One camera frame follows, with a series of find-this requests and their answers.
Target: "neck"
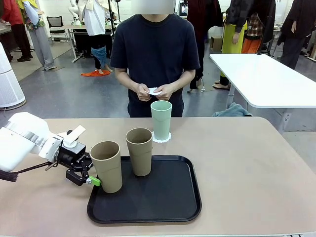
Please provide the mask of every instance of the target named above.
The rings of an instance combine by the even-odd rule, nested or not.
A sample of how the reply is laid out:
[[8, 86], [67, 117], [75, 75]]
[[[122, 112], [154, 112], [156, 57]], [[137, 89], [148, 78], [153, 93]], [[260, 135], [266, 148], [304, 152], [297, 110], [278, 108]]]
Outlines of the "neck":
[[160, 22], [163, 21], [168, 17], [168, 14], [166, 15], [142, 15], [146, 20], [151, 22]]

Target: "white air purifier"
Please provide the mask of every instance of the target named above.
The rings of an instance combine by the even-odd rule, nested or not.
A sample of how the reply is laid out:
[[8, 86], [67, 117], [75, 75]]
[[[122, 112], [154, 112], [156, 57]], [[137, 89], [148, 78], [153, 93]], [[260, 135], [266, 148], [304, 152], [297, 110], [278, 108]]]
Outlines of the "white air purifier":
[[0, 110], [12, 110], [25, 102], [23, 91], [0, 43]]

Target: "chair backrest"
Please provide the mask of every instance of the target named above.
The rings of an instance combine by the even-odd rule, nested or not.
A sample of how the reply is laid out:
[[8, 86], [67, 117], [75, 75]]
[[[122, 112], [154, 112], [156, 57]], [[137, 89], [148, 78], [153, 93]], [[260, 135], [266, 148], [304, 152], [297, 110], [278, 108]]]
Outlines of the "chair backrest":
[[47, 16], [47, 21], [49, 24], [49, 27], [62, 27], [64, 26], [63, 24], [63, 17], [58, 16], [58, 17], [49, 17]]

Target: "orange pants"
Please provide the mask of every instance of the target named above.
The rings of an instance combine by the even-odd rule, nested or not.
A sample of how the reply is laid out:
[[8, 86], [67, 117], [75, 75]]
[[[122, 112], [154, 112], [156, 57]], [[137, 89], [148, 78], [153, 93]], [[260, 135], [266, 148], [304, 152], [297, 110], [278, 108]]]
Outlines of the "orange pants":
[[241, 53], [257, 53], [260, 47], [261, 39], [249, 40], [245, 39], [242, 45]]

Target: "tray rim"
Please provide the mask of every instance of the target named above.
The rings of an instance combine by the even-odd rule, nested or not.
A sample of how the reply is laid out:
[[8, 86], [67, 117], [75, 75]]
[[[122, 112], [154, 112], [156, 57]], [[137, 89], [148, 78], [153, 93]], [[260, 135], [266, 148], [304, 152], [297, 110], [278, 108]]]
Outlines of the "tray rim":
[[[100, 187], [94, 186], [87, 204], [87, 214], [88, 217], [95, 223], [98, 224], [132, 224], [132, 223], [172, 223], [172, 222], [189, 222], [191, 220], [194, 220], [195, 218], [198, 217], [198, 215], [201, 213], [202, 210], [202, 200], [200, 197], [200, 193], [199, 193], [199, 188], [198, 188], [198, 181], [197, 181], [197, 177], [195, 174], [195, 170], [194, 170], [194, 166], [192, 164], [192, 162], [184, 157], [184, 156], [179, 156], [179, 155], [153, 155], [152, 156], [152, 161], [155, 160], [179, 160], [182, 161], [184, 163], [187, 164], [187, 166], [189, 167], [189, 171], [190, 171], [190, 177], [191, 177], [191, 182], [192, 182], [192, 186], [193, 186], [193, 191], [194, 191], [194, 197], [197, 203], [197, 209], [195, 211], [195, 213], [186, 219], [170, 219], [170, 220], [137, 220], [137, 221], [130, 221], [130, 220], [120, 220], [120, 221], [100, 221], [98, 219], [96, 219], [93, 215], [93, 204], [95, 202], [95, 197], [96, 195], [93, 195], [95, 193], [98, 192], [98, 189]], [[121, 161], [130, 161], [130, 156], [121, 156]]]

